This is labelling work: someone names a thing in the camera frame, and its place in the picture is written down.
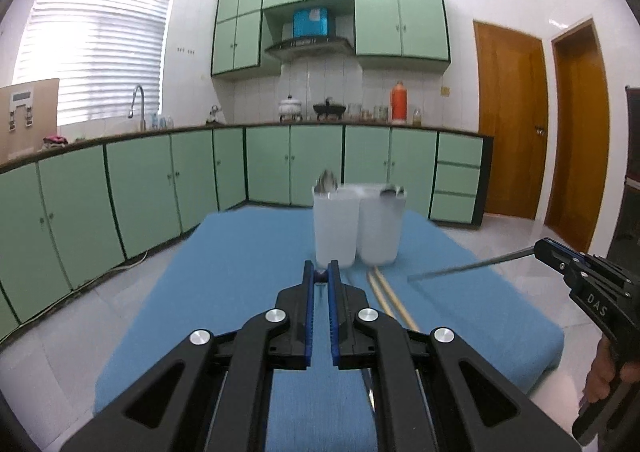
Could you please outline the right hand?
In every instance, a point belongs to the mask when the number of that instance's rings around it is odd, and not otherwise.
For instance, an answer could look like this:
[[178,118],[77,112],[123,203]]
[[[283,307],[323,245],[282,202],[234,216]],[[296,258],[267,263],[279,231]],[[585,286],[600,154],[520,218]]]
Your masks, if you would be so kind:
[[638,383],[640,380],[639,363],[637,361],[627,362],[617,373],[611,354],[611,343],[605,336],[602,336],[582,392],[587,402],[596,403],[608,398],[611,391],[611,383],[616,375],[620,376],[620,380],[623,383]]

